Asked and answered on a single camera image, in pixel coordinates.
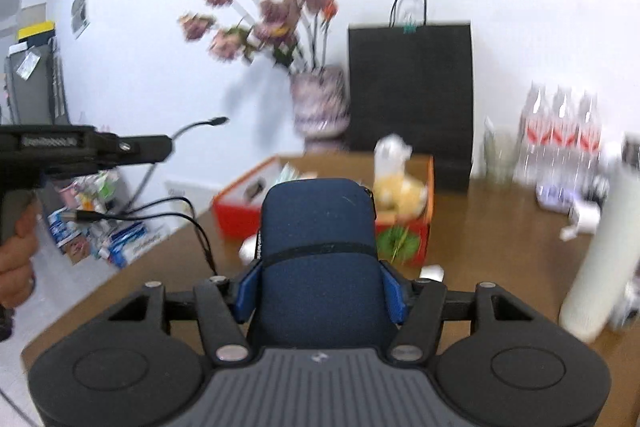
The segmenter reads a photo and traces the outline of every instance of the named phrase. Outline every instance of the cardboard box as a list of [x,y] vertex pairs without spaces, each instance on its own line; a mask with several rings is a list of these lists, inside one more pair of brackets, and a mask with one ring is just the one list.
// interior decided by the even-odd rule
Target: cardboard box
[[[218,220],[224,237],[246,239],[254,235],[260,227],[260,208],[268,189],[276,181],[282,167],[290,164],[302,173],[314,173],[319,178],[348,178],[367,187],[373,185],[372,153],[331,153],[308,154],[303,156],[272,156],[241,178],[224,188],[212,201],[211,211]],[[388,250],[389,240],[396,238],[394,245],[412,244],[411,257],[396,256],[394,252],[379,250],[382,258],[397,257],[394,261],[421,266],[426,256],[429,240],[431,217],[433,216],[433,159],[431,156],[414,155],[406,163],[406,172],[410,176],[425,183],[429,189],[429,198],[423,214],[408,223],[395,223],[389,219],[388,213],[380,212],[376,220],[376,235],[379,248]],[[260,190],[248,202],[248,192],[252,195]]]

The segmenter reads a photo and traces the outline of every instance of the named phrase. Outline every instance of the plush toy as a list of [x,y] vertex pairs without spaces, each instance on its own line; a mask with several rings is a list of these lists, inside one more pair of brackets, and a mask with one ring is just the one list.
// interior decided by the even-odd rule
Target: plush toy
[[404,172],[412,148],[396,134],[380,139],[374,151],[373,197],[376,210],[391,210],[401,221],[420,216],[429,196],[427,187]]

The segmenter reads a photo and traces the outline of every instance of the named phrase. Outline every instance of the red box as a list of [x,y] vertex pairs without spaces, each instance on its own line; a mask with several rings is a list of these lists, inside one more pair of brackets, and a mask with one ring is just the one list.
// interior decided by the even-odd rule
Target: red box
[[[303,156],[272,156],[241,178],[224,188],[212,201],[211,212],[218,220],[220,230],[226,238],[246,239],[260,227],[260,208],[268,189],[276,181],[282,167],[290,164],[302,173],[313,173],[320,178],[347,178],[367,187],[373,185],[372,153],[330,153]],[[408,229],[420,238],[417,252],[407,261],[412,266],[422,266],[426,256],[431,217],[433,216],[433,159],[431,156],[414,155],[406,163],[406,172],[425,183],[429,190],[426,208],[418,219],[408,223],[397,223],[389,212],[379,212],[376,219],[376,235],[390,227],[398,226],[398,233]],[[262,186],[260,194],[247,203],[247,190],[255,192]]]

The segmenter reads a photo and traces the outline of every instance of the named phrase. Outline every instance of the orange flower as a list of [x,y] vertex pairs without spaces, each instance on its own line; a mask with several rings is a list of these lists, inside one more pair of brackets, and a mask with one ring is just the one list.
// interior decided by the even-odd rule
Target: orange flower
[[335,17],[335,14],[338,13],[338,5],[335,0],[328,0],[327,3],[322,8],[322,15],[324,15],[324,19],[330,21]]

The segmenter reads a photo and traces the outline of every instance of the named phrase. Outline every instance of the black elastic strap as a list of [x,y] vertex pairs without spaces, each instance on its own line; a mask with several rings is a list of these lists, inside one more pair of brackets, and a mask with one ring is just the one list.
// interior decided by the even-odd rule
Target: black elastic strap
[[323,253],[364,253],[374,257],[376,260],[378,259],[378,251],[371,245],[338,241],[334,243],[320,243],[319,245],[303,245],[302,247],[287,248],[287,250],[272,253],[266,257],[263,256],[262,269],[266,269],[282,261],[288,261],[289,259]]

